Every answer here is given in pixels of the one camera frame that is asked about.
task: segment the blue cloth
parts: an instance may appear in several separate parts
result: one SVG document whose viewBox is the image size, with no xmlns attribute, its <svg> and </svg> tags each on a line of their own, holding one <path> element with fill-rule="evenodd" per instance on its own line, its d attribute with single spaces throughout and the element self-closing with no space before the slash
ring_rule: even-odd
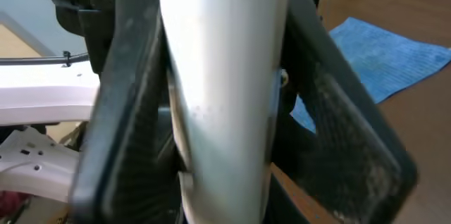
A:
<svg viewBox="0 0 451 224">
<path fill-rule="evenodd" d="M 348 18 L 330 35 L 376 103 L 438 72 L 451 61 L 449 48 L 416 42 L 355 18 Z M 314 130 L 313 120 L 299 97 L 292 116 Z"/>
</svg>

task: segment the white object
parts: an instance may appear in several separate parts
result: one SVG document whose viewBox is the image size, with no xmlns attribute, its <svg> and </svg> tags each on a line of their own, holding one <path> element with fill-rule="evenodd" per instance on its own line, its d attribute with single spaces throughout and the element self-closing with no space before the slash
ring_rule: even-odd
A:
<svg viewBox="0 0 451 224">
<path fill-rule="evenodd" d="M 89 120 L 99 84 L 89 61 L 0 66 L 0 125 Z"/>
<path fill-rule="evenodd" d="M 0 190 L 67 202 L 78 155 L 34 128 L 15 130 L 0 144 Z"/>
<path fill-rule="evenodd" d="M 190 149 L 192 185 L 182 179 L 188 222 L 260 223 L 287 0 L 160 4 Z"/>
</svg>

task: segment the table surface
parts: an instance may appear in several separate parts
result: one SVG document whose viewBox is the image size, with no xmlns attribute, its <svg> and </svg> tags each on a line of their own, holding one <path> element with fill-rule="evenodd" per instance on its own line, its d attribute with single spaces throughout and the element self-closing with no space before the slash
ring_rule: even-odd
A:
<svg viewBox="0 0 451 224">
<path fill-rule="evenodd" d="M 451 47 L 450 0 L 330 0 L 324 25 L 352 16 L 410 39 Z M 451 222 L 451 65 L 379 104 L 419 169 L 396 223 Z"/>
</svg>

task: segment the red fabric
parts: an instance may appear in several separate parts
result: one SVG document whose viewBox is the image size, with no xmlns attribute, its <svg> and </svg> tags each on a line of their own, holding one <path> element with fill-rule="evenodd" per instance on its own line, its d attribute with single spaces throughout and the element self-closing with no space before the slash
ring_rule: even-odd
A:
<svg viewBox="0 0 451 224">
<path fill-rule="evenodd" d="M 0 192 L 0 218 L 14 214 L 29 196 L 20 192 Z"/>
</svg>

